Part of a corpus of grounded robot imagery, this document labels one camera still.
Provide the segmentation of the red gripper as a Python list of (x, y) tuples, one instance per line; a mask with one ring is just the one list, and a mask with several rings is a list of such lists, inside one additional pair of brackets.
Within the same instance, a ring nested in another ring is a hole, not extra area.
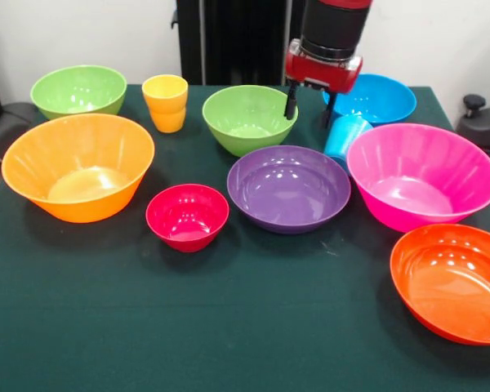
[(289, 82), (284, 117), (292, 120), (296, 112), (296, 92), (299, 84), (315, 89), (327, 90), (322, 93), (326, 98), (326, 108), (322, 112), (321, 125), (329, 129), (333, 118), (337, 92), (350, 92), (363, 66), (361, 56), (352, 56), (348, 60), (320, 60), (303, 50), (300, 39), (292, 39), (286, 54), (285, 74)]

